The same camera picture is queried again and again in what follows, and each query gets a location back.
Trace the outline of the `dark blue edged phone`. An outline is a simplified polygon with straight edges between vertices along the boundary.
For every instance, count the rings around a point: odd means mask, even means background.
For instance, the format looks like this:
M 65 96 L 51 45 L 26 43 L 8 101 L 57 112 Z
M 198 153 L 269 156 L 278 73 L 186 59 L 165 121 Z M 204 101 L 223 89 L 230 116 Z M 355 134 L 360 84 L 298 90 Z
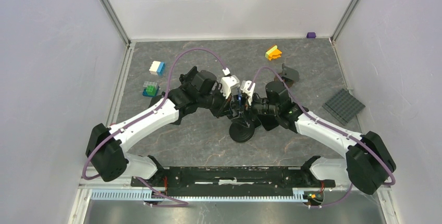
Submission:
M 237 94 L 237 104 L 238 104 L 238 111 L 241 111 L 241 106 L 242 106 L 242 93 L 241 90 L 238 89 L 238 94 Z

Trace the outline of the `black phone stand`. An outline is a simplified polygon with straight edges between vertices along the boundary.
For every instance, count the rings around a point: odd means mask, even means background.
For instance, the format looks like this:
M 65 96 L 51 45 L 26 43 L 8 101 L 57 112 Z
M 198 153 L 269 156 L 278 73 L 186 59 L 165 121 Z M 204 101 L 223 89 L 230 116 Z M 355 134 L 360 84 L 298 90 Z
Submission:
M 253 137 L 255 123 L 249 113 L 240 113 L 239 116 L 231 119 L 229 127 L 230 137 L 238 143 L 244 143 Z

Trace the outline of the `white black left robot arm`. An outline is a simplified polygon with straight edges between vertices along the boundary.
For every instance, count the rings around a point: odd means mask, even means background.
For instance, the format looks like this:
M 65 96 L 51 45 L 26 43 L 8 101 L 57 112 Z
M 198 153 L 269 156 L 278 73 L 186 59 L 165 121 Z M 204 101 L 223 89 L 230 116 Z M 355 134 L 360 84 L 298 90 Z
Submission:
M 95 176 L 87 175 L 85 180 L 102 179 L 110 182 L 118 177 L 135 176 L 143 178 L 149 185 L 163 182 L 164 173 L 152 158 L 128 153 L 143 138 L 168 125 L 179 125 L 183 117 L 206 108 L 214 117 L 228 114 L 229 99 L 239 87 L 240 80 L 230 71 L 223 69 L 221 80 L 206 70 L 192 67 L 179 77 L 180 86 L 154 98 L 154 104 L 138 115 L 110 127 L 102 123 L 92 128 L 87 150 L 87 165 L 96 170 Z

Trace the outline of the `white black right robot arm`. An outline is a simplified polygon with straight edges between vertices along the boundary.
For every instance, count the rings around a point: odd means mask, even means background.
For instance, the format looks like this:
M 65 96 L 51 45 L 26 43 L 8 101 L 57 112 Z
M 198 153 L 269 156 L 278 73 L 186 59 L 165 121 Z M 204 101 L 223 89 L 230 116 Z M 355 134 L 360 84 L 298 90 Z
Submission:
M 301 180 L 315 186 L 322 179 L 348 181 L 365 194 L 374 194 L 382 185 L 395 185 L 396 164 L 379 134 L 350 131 L 324 120 L 300 105 L 280 81 L 266 86 L 265 98 L 254 92 L 255 83 L 244 81 L 240 87 L 247 106 L 268 128 L 283 127 L 312 138 L 341 156 L 337 161 L 315 159 L 302 170 Z

